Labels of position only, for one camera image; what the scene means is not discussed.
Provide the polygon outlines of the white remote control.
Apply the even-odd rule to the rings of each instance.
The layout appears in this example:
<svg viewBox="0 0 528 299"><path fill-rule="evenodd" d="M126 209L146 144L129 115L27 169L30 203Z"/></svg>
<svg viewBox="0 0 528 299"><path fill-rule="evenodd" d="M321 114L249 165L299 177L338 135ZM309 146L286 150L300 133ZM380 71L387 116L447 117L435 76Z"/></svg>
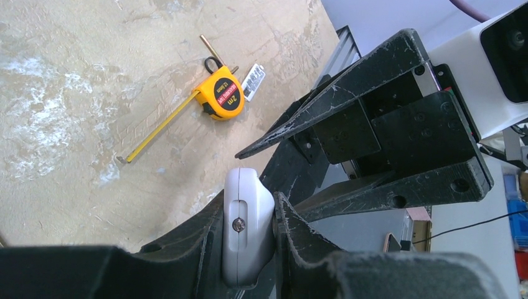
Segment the white remote control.
<svg viewBox="0 0 528 299"><path fill-rule="evenodd" d="M275 202L252 168L231 169L224 184L222 276L232 288L253 288L275 252Z"/></svg>

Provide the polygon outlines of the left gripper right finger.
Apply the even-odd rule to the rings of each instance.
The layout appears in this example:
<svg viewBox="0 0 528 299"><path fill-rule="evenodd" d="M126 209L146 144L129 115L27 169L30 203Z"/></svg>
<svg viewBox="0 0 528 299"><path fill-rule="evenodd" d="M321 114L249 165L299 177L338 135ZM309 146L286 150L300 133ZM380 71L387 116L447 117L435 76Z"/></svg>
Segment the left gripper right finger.
<svg viewBox="0 0 528 299"><path fill-rule="evenodd" d="M461 253L348 252L274 194L278 298L505 298L477 257Z"/></svg>

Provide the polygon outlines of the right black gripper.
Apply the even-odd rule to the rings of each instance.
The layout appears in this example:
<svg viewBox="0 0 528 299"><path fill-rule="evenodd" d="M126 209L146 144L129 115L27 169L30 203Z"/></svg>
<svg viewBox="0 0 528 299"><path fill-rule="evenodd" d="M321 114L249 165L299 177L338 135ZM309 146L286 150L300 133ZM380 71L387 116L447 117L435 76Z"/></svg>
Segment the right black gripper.
<svg viewBox="0 0 528 299"><path fill-rule="evenodd" d="M478 202L494 186L477 146L479 133L449 66L431 70L439 91L420 91L419 76L410 71L429 61L418 32L402 29L235 157L249 158L290 138L309 164L341 165L355 180L295 205L308 222Z"/></svg>

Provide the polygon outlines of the remote battery cover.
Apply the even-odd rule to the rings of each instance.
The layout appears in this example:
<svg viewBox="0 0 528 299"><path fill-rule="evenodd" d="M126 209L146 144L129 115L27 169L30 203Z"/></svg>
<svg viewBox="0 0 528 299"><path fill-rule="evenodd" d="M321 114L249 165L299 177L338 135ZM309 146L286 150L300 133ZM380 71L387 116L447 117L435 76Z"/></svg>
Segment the remote battery cover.
<svg viewBox="0 0 528 299"><path fill-rule="evenodd" d="M254 64L242 82L243 96L250 102L263 82L266 73L262 65Z"/></svg>

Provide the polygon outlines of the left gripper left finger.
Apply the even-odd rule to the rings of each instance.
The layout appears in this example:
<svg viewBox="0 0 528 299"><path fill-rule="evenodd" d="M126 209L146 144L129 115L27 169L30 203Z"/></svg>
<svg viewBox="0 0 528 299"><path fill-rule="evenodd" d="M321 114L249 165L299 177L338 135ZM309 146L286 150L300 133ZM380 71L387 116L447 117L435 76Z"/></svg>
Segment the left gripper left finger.
<svg viewBox="0 0 528 299"><path fill-rule="evenodd" d="M137 253L119 247L1 250L2 298L223 298L223 196Z"/></svg>

